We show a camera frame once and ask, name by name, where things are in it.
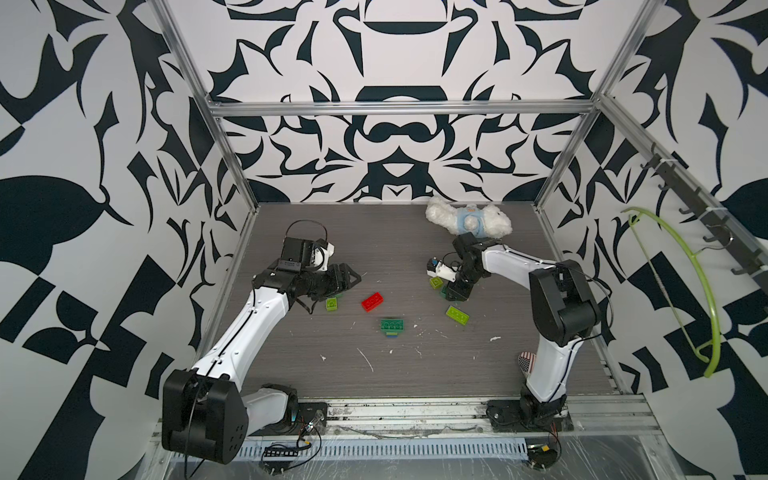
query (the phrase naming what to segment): dark green lego brick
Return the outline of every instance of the dark green lego brick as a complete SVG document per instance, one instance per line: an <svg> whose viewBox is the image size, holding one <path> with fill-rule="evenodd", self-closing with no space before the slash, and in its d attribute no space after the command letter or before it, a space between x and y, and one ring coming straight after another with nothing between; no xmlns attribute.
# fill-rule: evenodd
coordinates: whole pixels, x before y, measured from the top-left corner
<svg viewBox="0 0 768 480"><path fill-rule="evenodd" d="M381 330L386 332L402 332L404 330L401 319L382 319Z"/></svg>

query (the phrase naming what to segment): stuffed toy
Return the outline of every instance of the stuffed toy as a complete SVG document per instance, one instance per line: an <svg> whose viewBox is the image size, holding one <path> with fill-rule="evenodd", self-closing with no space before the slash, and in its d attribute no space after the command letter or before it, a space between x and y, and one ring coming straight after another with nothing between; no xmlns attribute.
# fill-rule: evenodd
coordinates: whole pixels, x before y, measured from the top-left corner
<svg viewBox="0 0 768 480"><path fill-rule="evenodd" d="M432 197L427 204L427 220L445 227L454 235L472 232L477 238L502 238L512 233L512 222L495 205L454 208L442 198Z"/></svg>

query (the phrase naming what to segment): gray wood floor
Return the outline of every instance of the gray wood floor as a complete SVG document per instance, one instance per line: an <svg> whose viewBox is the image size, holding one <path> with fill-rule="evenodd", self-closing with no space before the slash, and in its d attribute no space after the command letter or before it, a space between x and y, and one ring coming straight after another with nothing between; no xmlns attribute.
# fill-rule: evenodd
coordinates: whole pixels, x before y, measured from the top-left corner
<svg viewBox="0 0 768 480"><path fill-rule="evenodd" d="M531 205L501 209L515 230L504 239L510 247L552 258ZM336 247L332 262L348 263L363 278L339 299L335 312L318 303L310 316L295 305L259 351L243 394L265 382L293 386L302 397L323 398L519 394L524 378L517 355L535 352L538 344L528 291L500 276L483 279L469 301L453 303L470 315L467 325L449 319L445 311L451 303L430 287L425 268L427 259L452 251L453 236L428 222L424 212L424 205L261 207L217 336L245 303L251 277L279 257L285 230L294 220L324 223ZM322 235L310 223L291 230L299 238ZM360 302L375 292L384 304L366 313ZM385 317L404 319L405 332L386 338L379 331ZM568 390L572 395L611 392L590 343L579 352Z"/></svg>

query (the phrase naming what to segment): cable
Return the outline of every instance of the cable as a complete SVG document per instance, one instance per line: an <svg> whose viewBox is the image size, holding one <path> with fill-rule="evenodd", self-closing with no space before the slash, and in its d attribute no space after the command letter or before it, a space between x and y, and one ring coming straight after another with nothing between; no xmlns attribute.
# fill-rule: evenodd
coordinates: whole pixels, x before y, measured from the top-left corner
<svg viewBox="0 0 768 480"><path fill-rule="evenodd" d="M571 268L568 265L565 265L564 263L559 263L558 262L558 263L556 263L556 265L560 266L562 268L567 268L568 271L570 271L570 272L579 272L581 275L584 275L589 280L592 280L598 287L600 287L600 290L603 291L603 294L605 295L605 298L608 299L608 309L610 309L610 311L611 311L611 322L610 323L607 322L607 318L608 318L607 313L605 315L605 319L606 319L605 320L606 321L605 330L610 332L611 331L611 327L613 327L613 325L614 325L614 318L615 318L615 316L614 316L614 304L611 302L611 297L608 295L608 291L594 277L587 275L586 273L582 272L581 270L576 270L575 268ZM568 360L565 363L565 371L563 372L563 376L562 376L562 378L560 378L560 382L558 382L557 388L554 389L554 392L552 392L552 395L549 396L549 399L547 400L547 402L551 402L552 401L552 399L554 398L554 395L558 392L560 387L563 385L563 382L565 381L565 377L568 376L568 370L571 368L571 357L573 356L574 348L576 347L576 345L578 345L581 342L586 342L587 340L596 339L599 336L603 336L604 334L605 334L605 332L603 332L602 329L601 329L600 333L598 333L597 335L584 337L583 339L579 339L577 342L574 342L574 344L571 345L571 350L568 352Z"/></svg>
<svg viewBox="0 0 768 480"><path fill-rule="evenodd" d="M554 463L557 463L557 461L560 459L560 457L563 455L563 445L560 443L560 436L558 435L558 428L554 426L554 422L552 422L552 428L549 431L549 435L552 435L554 437L554 440L558 443L558 456L554 457Z"/></svg>
<svg viewBox="0 0 768 480"><path fill-rule="evenodd" d="M245 327L246 323L248 323L248 320L250 320L250 317L253 315L253 312L256 311L256 288L251 290L251 293L253 294L253 305L251 306L250 313L248 313L248 317L246 317L245 321L242 325L240 325L240 328L237 329L234 335L230 338L230 341L227 342L227 344L219 351L219 354L217 356L222 356L226 351L227 347L237 338L238 335L240 335L240 331Z"/></svg>
<svg viewBox="0 0 768 480"><path fill-rule="evenodd" d="M323 225L322 223L320 223L320 222L319 222L319 221L317 221L317 220L311 220L311 219L309 219L309 218L303 218L303 219L301 219L301 220L296 220L295 222L293 222L292 224L290 224L290 225L288 226L288 228L286 229L286 234L285 234L285 236L286 236L286 237L288 237L288 232L290 231L290 228L291 228L292 226L296 225L297 223L300 223L300 222L310 222L310 223L316 223L316 224L320 225L320 226L323 228L323 230L325 230L325 232L326 232L326 238L325 238L325 242L326 242L326 243L328 243L328 229L326 228L326 226L325 226L325 225Z"/></svg>
<svg viewBox="0 0 768 480"><path fill-rule="evenodd" d="M210 364L210 368L205 373L205 376L208 376L210 371L213 370L215 366L216 366L216 363L212 362ZM192 408L190 409L190 418L187 420L187 441L184 442L184 480L189 480L190 478L192 478L192 475L194 475L197 472L197 470L200 468L200 466L203 464L203 462L205 462L205 458L200 460L200 463L198 463L197 467L195 467L195 469L192 471L192 475L187 476L187 462L189 460L189 453L187 452L187 450L190 447L190 434L192 433L192 414L194 414L194 406L197 403L197 397L200 396L200 390L202 390L202 388L203 388L203 383L200 380L198 380L197 390L194 393L194 399L192 400Z"/></svg>
<svg viewBox="0 0 768 480"><path fill-rule="evenodd" d="M323 449L323 437L320 436L320 432L318 432L317 428L315 428L314 426L312 427L312 430L317 434L317 439L318 439L318 443L319 443L318 446L317 446L317 451L314 452L312 454L312 456L309 457L307 460L304 460L303 462L301 462L299 464L296 464L296 465L291 465L288 468L283 468L283 472L287 472L288 470L290 470L292 468L297 468L297 467L300 467L301 465L305 465L307 462L310 462L313 458L317 457L317 454L320 453L320 450Z"/></svg>
<svg viewBox="0 0 768 480"><path fill-rule="evenodd" d="M571 272L579 272L581 275L587 277L589 280L592 280L600 288L600 290L602 290L603 294L605 295L605 298L608 299L608 309L610 309L610 311L611 311L611 321L610 322L607 321L608 315L606 314L606 316L605 316L605 321L606 321L606 324L607 324L605 329L608 332L610 332L611 328L614 326L614 318L615 318L615 316L614 316L614 304L613 304L613 302L611 302L611 296L608 295L608 291L605 289L605 287L603 287L602 283L598 282L594 277L587 275L586 273L582 272L581 270L576 270L575 268L571 268L568 265L565 265L564 263L556 263L556 265L557 266L561 266L563 268L567 268ZM583 339L579 340L578 342L574 343L574 346L576 346L577 344L579 344L581 342L584 342L586 340L596 339L596 338L598 338L599 336L602 336L602 335L604 335L604 332L600 331L600 333L598 333L597 335L588 336L586 338L583 338Z"/></svg>
<svg viewBox="0 0 768 480"><path fill-rule="evenodd" d="M301 462L301 463L297 463L297 464L295 464L295 465L291 465L291 466L290 466L290 467L288 467L288 468L282 468L282 469L280 469L280 472L281 472L281 473L287 472L288 470L290 470L290 469L292 469L292 468L298 468L298 467L300 467L301 465L305 465L307 462L309 462L309 461L311 461L313 458L315 458L315 457L317 456L317 454L318 454L318 453L320 453L320 450L321 450L321 449L323 449L323 437L322 437L322 436L320 436L320 432L318 432L318 431L317 431L317 428L316 428L315 426L313 426L313 427L312 427L312 430L310 430L310 431L311 431L311 432L315 432L315 433L317 434L317 438L318 438L318 446L317 446L317 450L316 450L316 451L315 451L315 452L312 454L312 456L311 456L311 457L309 457L307 460L304 460L303 462ZM274 443L274 444L270 445L268 448L272 448L272 447L280 447L280 448L282 448L282 449L285 449L286 451L292 451L292 450L296 450L296 451L299 451L299 452L301 452L301 451L303 451L303 450L308 450L308 449L311 449L311 448L312 448L312 444L311 444L311 443L310 443L309 445L305 445L305 446L303 446L303 447L299 447L299 440L301 440L301 438L302 438L302 437L299 437L298 439L296 439L296 447L289 447L289 446L287 446L287 445L283 445L282 443ZM264 463L264 453L266 453L266 449L264 449L264 450L261 452L261 463Z"/></svg>

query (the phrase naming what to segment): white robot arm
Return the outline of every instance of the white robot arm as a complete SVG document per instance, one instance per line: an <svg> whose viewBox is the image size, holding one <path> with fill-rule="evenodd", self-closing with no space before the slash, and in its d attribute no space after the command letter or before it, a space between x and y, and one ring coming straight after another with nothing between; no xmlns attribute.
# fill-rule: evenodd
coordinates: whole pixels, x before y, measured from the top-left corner
<svg viewBox="0 0 768 480"><path fill-rule="evenodd" d="M291 306L314 310L315 304L309 308L300 296L317 303L362 280L346 263L329 264L332 255L327 232L325 240L314 241L286 232L280 258L253 277L245 306L216 345L191 369L174 370L165 381L164 449L226 464L249 434L267 425L295 424L296 390L265 385L243 397L240 390L256 354Z"/></svg>
<svg viewBox="0 0 768 480"><path fill-rule="evenodd" d="M568 373L600 310L581 268L573 261L556 263L530 257L498 240L479 241L471 233L453 242L462 259L454 270L437 258L427 263L427 274L449 281L448 300L467 300L472 287L493 273L531 291L531 304L539 333L536 363L521 393L524 424L547 425L565 402Z"/></svg>

